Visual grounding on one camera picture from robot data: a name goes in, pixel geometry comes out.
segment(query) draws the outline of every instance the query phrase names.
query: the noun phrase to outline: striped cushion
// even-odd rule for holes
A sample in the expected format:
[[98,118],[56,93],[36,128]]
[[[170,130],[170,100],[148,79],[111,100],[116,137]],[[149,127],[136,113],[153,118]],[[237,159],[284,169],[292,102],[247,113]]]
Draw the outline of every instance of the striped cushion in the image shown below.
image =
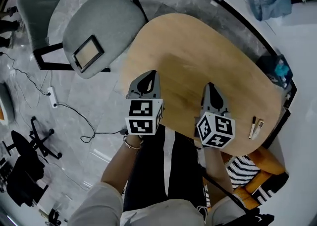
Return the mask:
[[248,156],[236,157],[227,167],[233,189],[249,183],[259,171],[260,168],[256,167]]

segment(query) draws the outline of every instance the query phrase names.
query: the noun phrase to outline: pen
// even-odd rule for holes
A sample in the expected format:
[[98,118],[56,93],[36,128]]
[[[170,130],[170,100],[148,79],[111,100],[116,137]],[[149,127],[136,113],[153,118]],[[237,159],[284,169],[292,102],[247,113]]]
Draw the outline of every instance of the pen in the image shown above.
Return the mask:
[[253,131],[254,131],[254,127],[256,125],[256,120],[257,120],[257,117],[253,117],[253,120],[252,120],[252,125],[251,125],[251,130],[250,130],[250,134],[249,134],[249,139],[251,139],[252,137],[252,134],[253,134]]

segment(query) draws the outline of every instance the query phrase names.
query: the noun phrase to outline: wooden table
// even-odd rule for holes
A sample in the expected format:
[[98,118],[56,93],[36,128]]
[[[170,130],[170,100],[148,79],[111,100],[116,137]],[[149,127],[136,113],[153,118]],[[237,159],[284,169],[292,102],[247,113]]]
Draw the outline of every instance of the wooden table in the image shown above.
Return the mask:
[[[165,106],[162,124],[188,137],[194,138],[194,117],[200,114],[204,86],[212,82],[221,90],[236,121],[235,139],[223,152],[251,153],[278,121],[278,90],[243,52],[196,18],[167,14],[141,29],[122,68],[124,93],[135,78],[152,69],[160,75]],[[255,140],[249,139],[253,116],[264,120]]]

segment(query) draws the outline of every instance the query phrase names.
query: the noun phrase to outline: gray tile floor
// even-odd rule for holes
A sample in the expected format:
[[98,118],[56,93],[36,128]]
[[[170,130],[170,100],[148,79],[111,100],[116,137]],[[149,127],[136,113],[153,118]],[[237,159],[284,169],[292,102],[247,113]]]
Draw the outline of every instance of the gray tile floor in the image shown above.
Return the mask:
[[[64,29],[78,8],[86,0],[61,0],[52,16],[49,27],[50,43],[59,43]],[[211,0],[140,0],[149,19],[166,13],[186,13],[192,15],[218,31],[255,61],[266,53],[259,40],[232,14],[221,6],[213,6]],[[15,67],[30,74],[30,77],[46,90],[55,88],[57,100],[78,109],[86,116],[98,132],[114,132],[124,126],[123,106],[125,97],[118,79],[120,67],[126,57],[123,53],[111,64],[111,73],[99,73],[89,80],[81,79],[73,71],[40,71],[32,56],[26,34],[17,38],[13,50],[6,51],[16,59]],[[62,51],[47,56],[54,61],[66,62]],[[50,179],[47,191],[51,200],[59,200],[66,194],[68,205],[62,209],[66,218],[82,202],[89,186],[99,180],[104,168],[122,144],[120,135],[98,135],[89,144],[80,141],[81,135],[92,135],[88,124],[75,112],[61,108],[52,109],[49,99],[40,95],[23,74],[12,69],[12,61],[0,57],[0,82],[5,82],[12,94],[15,122],[10,126],[0,125],[0,139],[7,145],[12,143],[10,132],[19,131],[28,136],[30,118],[36,116],[39,130],[43,134],[53,128],[55,134],[46,144],[61,151],[61,160],[47,157],[49,165],[45,177]],[[170,153],[173,132],[166,132],[166,180],[170,167]]]

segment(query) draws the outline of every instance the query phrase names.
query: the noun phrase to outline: sleeve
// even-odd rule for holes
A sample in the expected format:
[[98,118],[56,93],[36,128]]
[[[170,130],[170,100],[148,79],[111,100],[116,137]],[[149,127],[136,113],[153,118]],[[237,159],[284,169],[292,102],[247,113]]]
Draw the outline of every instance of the sleeve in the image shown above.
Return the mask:
[[68,226],[118,226],[123,202],[120,193],[107,183],[96,184],[74,212]]
[[227,224],[244,214],[245,212],[226,196],[211,208],[206,218],[206,226]]

